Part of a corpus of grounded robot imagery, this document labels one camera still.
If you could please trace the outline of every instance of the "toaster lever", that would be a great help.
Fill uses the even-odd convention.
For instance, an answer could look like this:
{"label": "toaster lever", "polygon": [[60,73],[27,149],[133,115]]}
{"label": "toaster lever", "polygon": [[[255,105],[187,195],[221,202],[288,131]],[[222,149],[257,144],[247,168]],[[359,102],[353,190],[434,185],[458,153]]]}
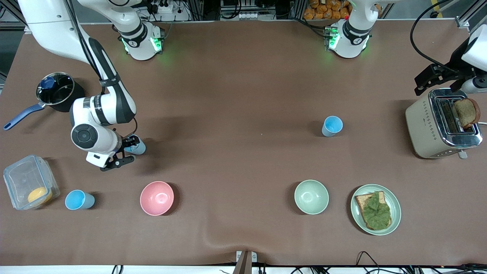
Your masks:
{"label": "toaster lever", "polygon": [[458,157],[462,160],[467,159],[467,153],[462,149],[460,152],[458,152]]}

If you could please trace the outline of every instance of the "green plate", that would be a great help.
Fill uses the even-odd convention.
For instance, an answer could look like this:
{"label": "green plate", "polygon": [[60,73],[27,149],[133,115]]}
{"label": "green plate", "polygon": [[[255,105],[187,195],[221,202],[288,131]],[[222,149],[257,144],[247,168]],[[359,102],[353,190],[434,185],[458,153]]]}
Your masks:
{"label": "green plate", "polygon": [[[360,214],[360,208],[358,207],[357,201],[355,200],[355,196],[369,194],[375,191],[384,192],[386,203],[391,208],[392,223],[388,228],[383,230],[372,230],[367,228],[367,226],[365,225],[365,221],[362,218],[362,215]],[[388,190],[387,188],[381,185],[368,184],[359,187],[357,191],[355,191],[354,195],[352,196],[350,209],[352,210],[352,216],[354,217],[354,220],[357,223],[357,225],[365,232],[370,233],[372,235],[377,235],[377,236],[387,235],[392,231],[394,231],[399,226],[399,223],[401,222],[401,206],[399,205],[399,201],[390,190]]]}

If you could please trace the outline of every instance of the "bread slice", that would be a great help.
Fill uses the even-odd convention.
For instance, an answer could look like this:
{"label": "bread slice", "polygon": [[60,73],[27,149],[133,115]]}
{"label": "bread slice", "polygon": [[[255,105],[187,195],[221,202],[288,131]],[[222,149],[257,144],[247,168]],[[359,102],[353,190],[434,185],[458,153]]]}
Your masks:
{"label": "bread slice", "polygon": [[454,105],[463,128],[469,128],[480,120],[480,108],[473,99],[465,98]]}
{"label": "bread slice", "polygon": [[[355,196],[355,201],[357,201],[358,208],[360,209],[360,214],[362,215],[362,218],[364,217],[364,208],[367,205],[367,201],[373,195],[374,195],[374,193],[372,192],[372,193],[369,193],[369,194]],[[381,204],[385,204],[386,203],[386,197],[384,196],[384,192],[383,191],[379,191],[379,203],[381,203]],[[389,227],[391,225],[391,223],[392,223],[392,219],[389,219],[389,224],[387,225],[387,227]],[[372,229],[372,230],[375,230],[375,229],[371,228],[367,224],[367,222],[365,223],[365,225],[367,226],[367,228]]]}

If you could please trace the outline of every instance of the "green bowl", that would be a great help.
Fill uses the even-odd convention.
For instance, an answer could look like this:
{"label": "green bowl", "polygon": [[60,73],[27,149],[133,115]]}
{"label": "green bowl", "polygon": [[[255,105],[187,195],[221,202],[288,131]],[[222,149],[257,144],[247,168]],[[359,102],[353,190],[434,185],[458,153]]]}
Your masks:
{"label": "green bowl", "polygon": [[318,181],[302,181],[294,191],[294,201],[304,213],[320,214],[328,206],[328,190]]}
{"label": "green bowl", "polygon": [[[357,201],[355,200],[355,196],[373,193],[375,191],[384,192],[386,203],[391,208],[391,220],[392,220],[391,225],[388,228],[383,230],[372,230],[365,225],[365,221],[362,215],[360,214],[360,208],[358,207]],[[389,233],[392,233],[399,226],[399,223],[401,222],[401,206],[399,205],[399,201],[390,190],[388,190],[387,188],[381,185],[368,184],[359,187],[357,191],[355,191],[354,195],[352,196],[350,209],[352,210],[352,217],[354,218],[357,225],[365,232],[370,233],[372,235],[384,236]]]}

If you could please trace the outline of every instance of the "lettuce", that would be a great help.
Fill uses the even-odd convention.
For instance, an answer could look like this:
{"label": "lettuce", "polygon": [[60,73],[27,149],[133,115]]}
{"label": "lettuce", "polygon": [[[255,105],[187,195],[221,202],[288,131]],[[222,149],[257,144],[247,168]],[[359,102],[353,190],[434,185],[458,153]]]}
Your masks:
{"label": "lettuce", "polygon": [[373,230],[386,229],[391,219],[391,209],[387,204],[379,203],[379,192],[367,200],[363,212],[364,221]]}

